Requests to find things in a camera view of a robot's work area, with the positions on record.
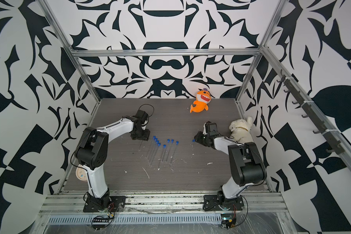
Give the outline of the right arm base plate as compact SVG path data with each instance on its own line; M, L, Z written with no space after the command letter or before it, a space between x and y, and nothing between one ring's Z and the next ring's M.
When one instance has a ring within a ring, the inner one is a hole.
M217 195L205 195L203 197L204 211L242 211L244 207L244 202L242 197L237 197L235 199L226 199L223 194Z

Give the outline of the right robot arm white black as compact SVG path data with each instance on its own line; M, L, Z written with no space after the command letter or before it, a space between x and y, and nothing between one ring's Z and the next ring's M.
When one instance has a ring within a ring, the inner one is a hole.
M199 131L194 140L229 156L231 178L221 187L225 200L235 199L248 187L261 185L266 180L266 168L255 143L239 143L223 136L217 124L210 121L204 124L204 130Z

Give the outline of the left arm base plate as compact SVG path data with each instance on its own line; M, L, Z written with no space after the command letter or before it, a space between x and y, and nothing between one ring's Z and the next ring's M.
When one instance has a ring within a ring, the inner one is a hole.
M83 208L84 213L94 212L117 212L125 208L126 196L105 196L101 199L95 198L87 194L85 205Z

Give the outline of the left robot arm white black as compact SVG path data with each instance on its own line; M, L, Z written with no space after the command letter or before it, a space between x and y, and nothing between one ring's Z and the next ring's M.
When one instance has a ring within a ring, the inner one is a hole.
M150 130L146 128L149 119L150 115L139 109L133 116L124 116L103 127L87 127L83 131L74 156L78 160L78 167L87 174L87 204L100 210L108 207L110 195L103 170L108 144L126 133L130 134L132 140L147 141L150 136Z

